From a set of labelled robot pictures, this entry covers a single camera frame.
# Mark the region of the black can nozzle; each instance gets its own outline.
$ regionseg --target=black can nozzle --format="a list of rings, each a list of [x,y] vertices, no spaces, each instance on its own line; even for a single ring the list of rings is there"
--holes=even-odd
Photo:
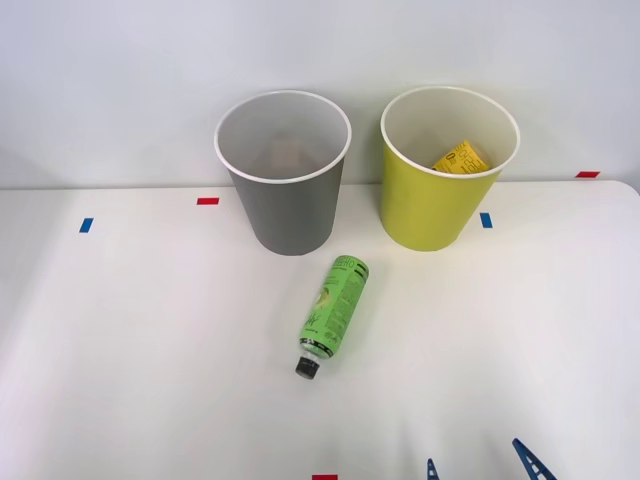
[[[319,366],[319,364],[309,358],[300,357],[300,361],[296,367],[296,373],[307,380],[313,380]]]

